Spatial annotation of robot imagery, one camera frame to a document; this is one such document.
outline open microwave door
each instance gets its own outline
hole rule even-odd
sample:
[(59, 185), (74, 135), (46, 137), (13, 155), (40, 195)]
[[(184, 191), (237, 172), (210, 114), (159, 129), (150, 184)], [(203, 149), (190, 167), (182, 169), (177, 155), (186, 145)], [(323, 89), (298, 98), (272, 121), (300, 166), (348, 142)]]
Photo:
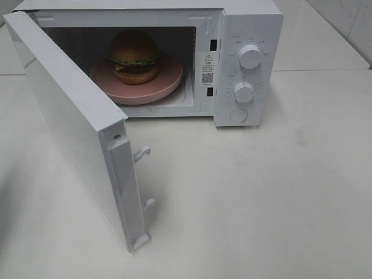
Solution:
[(126, 115), (28, 14), (4, 18), (46, 122), (131, 252), (149, 238)]

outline burger patty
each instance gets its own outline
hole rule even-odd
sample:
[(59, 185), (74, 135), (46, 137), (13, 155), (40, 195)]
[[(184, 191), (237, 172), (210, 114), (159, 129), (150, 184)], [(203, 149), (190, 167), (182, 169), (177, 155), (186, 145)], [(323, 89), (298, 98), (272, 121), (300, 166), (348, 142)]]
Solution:
[(132, 74), (142, 74), (147, 71), (150, 71), (151, 68), (154, 67), (154, 64), (146, 65), (146, 66), (139, 66), (135, 65), (135, 67), (125, 67), (120, 70), (116, 70), (118, 73), (132, 73)]

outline white microwave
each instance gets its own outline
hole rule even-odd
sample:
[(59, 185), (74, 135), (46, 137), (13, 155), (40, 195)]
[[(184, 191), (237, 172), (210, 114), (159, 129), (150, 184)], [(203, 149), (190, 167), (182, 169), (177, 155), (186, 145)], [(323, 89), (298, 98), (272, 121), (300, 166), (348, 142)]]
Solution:
[[(47, 123), (130, 252), (149, 240), (143, 210), (153, 201), (141, 203), (134, 171), (151, 150), (132, 154), (125, 119), (258, 125), (283, 21), (271, 0), (25, 0), (4, 18)], [(127, 29), (182, 64), (166, 97), (119, 105), (89, 78)]]

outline microwave control panel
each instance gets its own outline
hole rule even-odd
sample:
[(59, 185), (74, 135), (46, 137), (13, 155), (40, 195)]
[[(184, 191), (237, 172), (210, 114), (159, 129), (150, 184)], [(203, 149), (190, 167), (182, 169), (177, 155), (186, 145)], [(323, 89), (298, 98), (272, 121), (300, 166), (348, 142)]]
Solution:
[(227, 16), (215, 103), (216, 126), (260, 123), (282, 15)]

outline control knob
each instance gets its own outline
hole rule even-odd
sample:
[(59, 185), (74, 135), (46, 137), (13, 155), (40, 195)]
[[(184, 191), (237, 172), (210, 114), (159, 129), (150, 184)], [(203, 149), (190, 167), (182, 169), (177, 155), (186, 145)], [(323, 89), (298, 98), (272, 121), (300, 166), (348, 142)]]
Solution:
[(234, 97), (238, 103), (248, 103), (255, 97), (255, 90), (250, 83), (238, 83), (234, 87)]
[(248, 44), (239, 51), (239, 62), (244, 69), (253, 69), (261, 63), (261, 50), (257, 45)]

